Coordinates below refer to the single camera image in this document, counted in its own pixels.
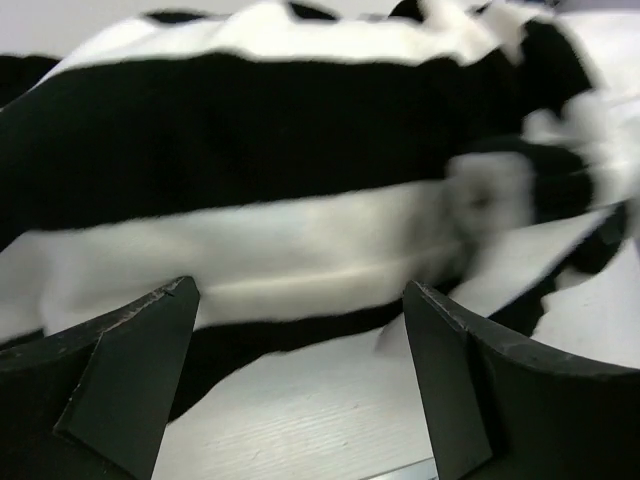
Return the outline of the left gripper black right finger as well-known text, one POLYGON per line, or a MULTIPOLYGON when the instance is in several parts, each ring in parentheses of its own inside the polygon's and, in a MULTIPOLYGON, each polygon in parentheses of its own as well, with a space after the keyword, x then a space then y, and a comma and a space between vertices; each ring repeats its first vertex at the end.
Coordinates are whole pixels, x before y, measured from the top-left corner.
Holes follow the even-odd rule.
POLYGON ((409 346, 443 479, 635 479, 639 373, 407 286, 409 346))

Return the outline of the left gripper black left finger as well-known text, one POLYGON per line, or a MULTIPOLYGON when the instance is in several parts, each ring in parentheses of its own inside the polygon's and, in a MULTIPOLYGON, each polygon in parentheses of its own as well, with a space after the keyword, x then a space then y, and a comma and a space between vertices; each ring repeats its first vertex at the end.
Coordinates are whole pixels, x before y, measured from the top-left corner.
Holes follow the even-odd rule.
POLYGON ((200 294, 189 277, 1 353, 4 479, 151 477, 200 294))

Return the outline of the black white striped pillowcase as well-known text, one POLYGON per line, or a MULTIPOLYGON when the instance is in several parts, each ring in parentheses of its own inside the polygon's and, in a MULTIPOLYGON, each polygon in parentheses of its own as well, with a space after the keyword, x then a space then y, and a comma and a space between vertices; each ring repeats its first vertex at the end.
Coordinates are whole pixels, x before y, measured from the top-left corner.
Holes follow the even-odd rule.
POLYGON ((495 317, 600 271, 638 175, 545 7, 139 14, 1 57, 1 344, 189 276, 178 418, 263 355, 388 325, 411 281, 495 317))

